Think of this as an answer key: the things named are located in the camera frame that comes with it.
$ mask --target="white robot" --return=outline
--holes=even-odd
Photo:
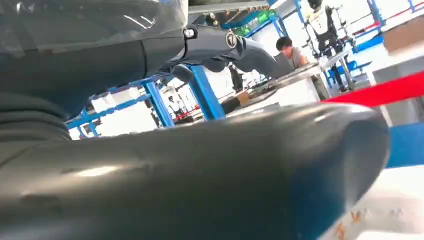
[[[344,50],[345,42],[339,38],[336,24],[340,24],[340,28],[346,33],[347,41],[356,48],[355,39],[350,36],[347,21],[343,19],[343,14],[341,14],[342,4],[334,0],[308,0],[308,3],[308,6],[304,8],[306,9],[304,12],[306,16],[305,29],[309,35],[308,44],[317,59],[322,56],[332,57]],[[317,38],[318,50],[312,42],[311,31]],[[334,71],[340,91],[346,92],[348,87],[343,84],[337,66],[334,65],[331,69]]]

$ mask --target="blue floor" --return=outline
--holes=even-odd
[[[424,165],[424,123],[390,129],[391,153],[387,168]]]

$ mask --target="logo emblem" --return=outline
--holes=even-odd
[[[225,41],[228,47],[230,47],[231,49],[234,49],[237,46],[237,36],[232,31],[229,31],[226,34]]]

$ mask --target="person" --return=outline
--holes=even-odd
[[[231,80],[233,84],[233,89],[235,90],[235,93],[240,93],[243,91],[243,79],[241,74],[236,69],[236,66],[234,64],[229,64],[228,69],[231,72]]]
[[[277,50],[280,54],[287,57],[288,63],[294,68],[298,69],[309,63],[308,58],[302,53],[302,50],[293,46],[293,42],[289,37],[283,36],[278,39],[276,44]],[[316,76],[312,76],[312,82],[316,88],[320,100],[325,100],[325,94],[321,91],[320,81]]]
[[[178,104],[178,102],[174,101],[174,97],[170,96],[168,98],[169,100],[169,108],[173,111],[173,113],[175,114],[175,117],[178,117],[180,115],[184,114],[184,111],[181,109],[180,105]]]
[[[309,63],[307,57],[303,55],[302,50],[294,47],[289,37],[283,36],[278,39],[276,48],[280,54],[284,54],[287,57],[288,62],[294,69],[298,69]]]

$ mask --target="laptop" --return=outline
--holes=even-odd
[[[295,69],[290,65],[289,60],[287,59],[286,55],[283,53],[278,54],[274,57],[277,64],[274,67],[274,71],[272,72],[271,76],[274,79],[278,79],[281,77],[286,76],[289,73],[292,73],[295,71]]]

